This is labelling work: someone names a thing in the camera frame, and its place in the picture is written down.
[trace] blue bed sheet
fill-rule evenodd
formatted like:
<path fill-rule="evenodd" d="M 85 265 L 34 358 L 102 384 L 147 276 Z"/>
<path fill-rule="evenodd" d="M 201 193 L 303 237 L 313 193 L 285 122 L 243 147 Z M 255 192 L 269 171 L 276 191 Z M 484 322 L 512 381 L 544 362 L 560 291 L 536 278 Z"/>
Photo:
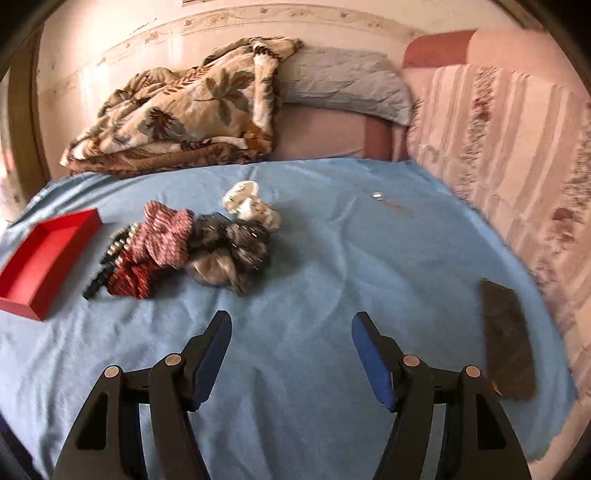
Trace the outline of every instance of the blue bed sheet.
<path fill-rule="evenodd" d="M 220 209 L 235 182 L 259 182 L 283 216 L 272 265 L 250 296 L 179 274 L 154 299 L 80 295 L 116 228 L 156 199 L 196 213 Z M 372 199 L 372 192 L 412 216 Z M 372 395 L 351 340 L 366 310 L 405 352 L 433 367 L 485 367 L 478 280 L 514 288 L 527 319 L 538 391 L 504 401 L 529 460 L 558 434 L 575 399 L 563 343 L 533 279 L 492 229 L 414 163 L 339 158 L 219 166 L 119 181 L 82 174 L 48 186 L 0 244 L 0 260 L 39 221 L 97 207 L 106 223 L 44 322 L 0 312 L 0 411 L 51 475 L 79 409 L 103 369 L 154 365 L 203 332 L 217 310 L 233 320 L 212 395 L 191 415 L 212 478 L 372 478 L 393 417 Z M 436 407 L 423 478 L 437 468 L 443 409 Z M 142 408 L 151 478 L 159 468 Z"/>

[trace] floral blanket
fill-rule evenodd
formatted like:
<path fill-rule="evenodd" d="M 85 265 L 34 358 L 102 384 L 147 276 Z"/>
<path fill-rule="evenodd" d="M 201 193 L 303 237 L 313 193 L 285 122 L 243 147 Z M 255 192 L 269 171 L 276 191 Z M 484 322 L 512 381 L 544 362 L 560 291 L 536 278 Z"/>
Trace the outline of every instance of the floral blanket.
<path fill-rule="evenodd" d="M 130 177 L 254 161 L 272 148 L 277 67 L 301 45 L 296 38 L 242 38 L 183 72 L 139 73 L 111 94 L 60 163 L 72 173 Z"/>

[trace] beige wall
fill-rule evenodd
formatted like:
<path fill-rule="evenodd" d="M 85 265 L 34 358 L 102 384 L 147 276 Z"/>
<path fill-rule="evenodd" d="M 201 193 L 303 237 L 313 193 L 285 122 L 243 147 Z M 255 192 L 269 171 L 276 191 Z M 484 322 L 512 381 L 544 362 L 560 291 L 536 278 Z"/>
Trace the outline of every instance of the beige wall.
<path fill-rule="evenodd" d="M 52 176 L 65 173 L 59 156 L 104 99 L 141 70 L 187 68 L 213 47 L 255 35 L 381 50 L 399 61 L 422 33 L 478 27 L 516 25 L 490 0 L 213 0 L 184 7 L 181 0 L 69 0 L 46 23 L 38 64 Z"/>

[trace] open red box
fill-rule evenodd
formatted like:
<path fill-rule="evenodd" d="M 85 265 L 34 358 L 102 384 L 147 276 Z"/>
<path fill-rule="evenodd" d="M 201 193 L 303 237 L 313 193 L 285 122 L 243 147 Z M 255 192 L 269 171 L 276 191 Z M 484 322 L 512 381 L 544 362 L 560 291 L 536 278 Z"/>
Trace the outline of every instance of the open red box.
<path fill-rule="evenodd" d="M 101 225 L 96 209 L 37 224 L 0 273 L 0 309 L 42 320 L 80 252 Z"/>

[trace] gray pillow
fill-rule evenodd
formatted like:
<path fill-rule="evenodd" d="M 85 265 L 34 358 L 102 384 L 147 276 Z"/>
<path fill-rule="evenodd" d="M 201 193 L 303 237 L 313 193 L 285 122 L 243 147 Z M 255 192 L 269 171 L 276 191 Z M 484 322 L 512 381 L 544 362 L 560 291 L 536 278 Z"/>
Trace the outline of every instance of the gray pillow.
<path fill-rule="evenodd" d="M 380 52 L 305 47 L 278 69 L 285 103 L 349 110 L 407 127 L 413 102 L 408 86 Z"/>

